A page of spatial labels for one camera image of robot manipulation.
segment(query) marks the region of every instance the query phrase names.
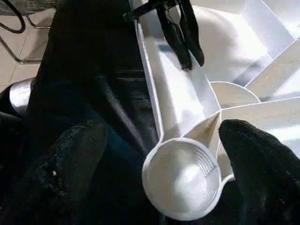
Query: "gloved finger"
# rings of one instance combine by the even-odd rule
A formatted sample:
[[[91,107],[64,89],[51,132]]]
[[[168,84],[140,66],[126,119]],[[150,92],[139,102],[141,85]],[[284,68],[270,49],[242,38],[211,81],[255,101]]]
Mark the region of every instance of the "gloved finger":
[[[300,161],[276,137],[242,120],[223,121],[219,135],[245,199],[245,215],[270,217],[299,197]]]

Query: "silver metal object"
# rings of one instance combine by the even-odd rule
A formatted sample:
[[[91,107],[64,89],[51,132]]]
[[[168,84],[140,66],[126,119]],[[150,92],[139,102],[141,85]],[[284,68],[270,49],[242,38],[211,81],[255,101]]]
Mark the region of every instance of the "silver metal object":
[[[18,63],[18,64],[39,64],[42,60],[22,60],[18,58],[14,52],[10,49],[10,47],[6,44],[3,38],[0,36],[0,42],[3,44],[3,47],[6,49],[8,54]]]
[[[132,0],[131,7],[146,1]],[[202,68],[192,57],[192,70],[181,70],[155,12],[135,22],[159,136],[148,160],[164,142],[188,137],[216,156],[222,179],[232,178],[218,136],[226,119],[247,120],[300,158],[300,1],[191,3],[205,55]],[[170,10],[172,18],[178,14]],[[152,192],[147,191],[151,200]]]
[[[26,114],[27,106],[31,90],[33,88],[35,78],[30,78],[14,83],[9,91],[9,100],[14,110],[20,115]]]

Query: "black glove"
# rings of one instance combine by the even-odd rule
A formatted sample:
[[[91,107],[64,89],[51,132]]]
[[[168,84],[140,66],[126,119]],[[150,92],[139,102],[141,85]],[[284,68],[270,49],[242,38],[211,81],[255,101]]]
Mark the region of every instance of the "black glove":
[[[65,131],[4,201],[0,224],[74,224],[106,143],[107,130],[95,120]]]
[[[0,112],[0,205],[14,180],[18,151],[24,133],[21,119]]]
[[[243,195],[240,224],[300,224],[300,160],[274,136],[246,121],[219,129]]]

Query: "white container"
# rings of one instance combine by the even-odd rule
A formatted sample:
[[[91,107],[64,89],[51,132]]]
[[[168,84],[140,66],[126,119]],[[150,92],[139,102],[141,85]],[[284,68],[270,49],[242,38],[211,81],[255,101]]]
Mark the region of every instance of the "white container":
[[[136,8],[145,2],[147,0],[132,0],[130,3]],[[164,38],[156,11],[135,22],[159,136],[157,146],[144,163],[143,185],[152,204],[165,215],[178,220],[196,219],[206,215],[216,204],[209,200],[204,204],[207,207],[200,211],[183,213],[178,212],[183,209],[178,199],[168,197],[168,201],[174,203],[170,208],[165,202],[167,199],[158,197],[168,193],[171,186],[153,184],[152,180],[162,179],[167,173],[151,172],[149,179],[149,171],[156,171],[156,159],[164,156],[164,152],[180,156],[176,140],[181,137],[194,140],[195,146],[202,143],[206,149],[202,145],[200,149],[203,152],[209,149],[215,157],[215,160],[209,158],[219,167],[220,181],[214,181],[215,187],[219,186],[218,194],[222,191],[220,187],[234,178],[218,135],[223,120],[247,120],[273,134],[300,157],[299,14],[294,12],[298,2],[191,0],[205,64],[201,68],[192,57],[189,72],[181,70]],[[174,21],[179,20],[176,8],[170,15]],[[174,143],[173,153],[169,144]],[[187,208],[197,208],[200,203],[192,202]]]
[[[216,206],[227,180],[212,153],[188,138],[174,138],[147,156],[143,186],[151,203],[177,220],[194,220]]]

